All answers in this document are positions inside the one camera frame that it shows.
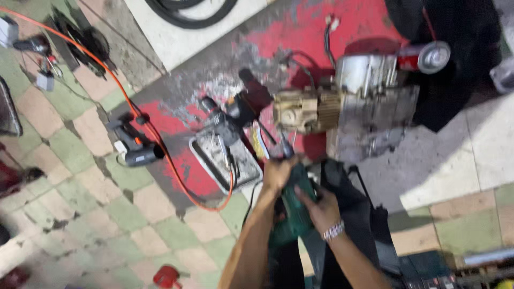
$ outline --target dirty floor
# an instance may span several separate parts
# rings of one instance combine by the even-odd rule
[[[194,47],[171,59],[163,55],[173,41],[159,42],[158,29],[149,35],[159,24],[142,25],[152,17],[144,9],[135,11],[142,0],[77,1],[70,3],[112,43],[119,78],[130,95],[267,4],[239,1],[243,7],[252,3],[252,9],[204,42],[195,42],[201,34],[188,38]],[[0,5],[39,21],[51,5],[66,11],[65,0],[0,0]],[[120,22],[113,16],[130,15],[129,9],[143,31],[131,17]],[[39,32],[20,22],[22,37]],[[104,127],[109,111],[124,101],[114,81],[99,79],[84,66],[72,73],[60,65],[63,79],[53,92],[42,92],[29,80],[37,71],[34,60],[29,53],[0,49],[0,74],[25,131],[21,138],[0,138],[15,161],[6,154],[2,160],[47,174],[0,200],[0,220],[15,236],[0,247],[0,276],[23,265],[32,274],[26,289],[67,284],[140,289],[154,288],[154,273],[172,264],[183,273],[185,289],[215,288],[240,232],[247,198],[235,194],[221,213],[193,208],[178,218],[145,168],[126,169],[116,162],[113,136]],[[399,255],[439,248],[463,255],[514,245],[512,110],[514,95],[482,104],[459,114],[439,135],[417,129],[394,154],[361,164],[373,199],[396,212],[390,226]],[[434,155],[441,160],[421,165]],[[303,246],[300,253],[305,274],[312,274]]]

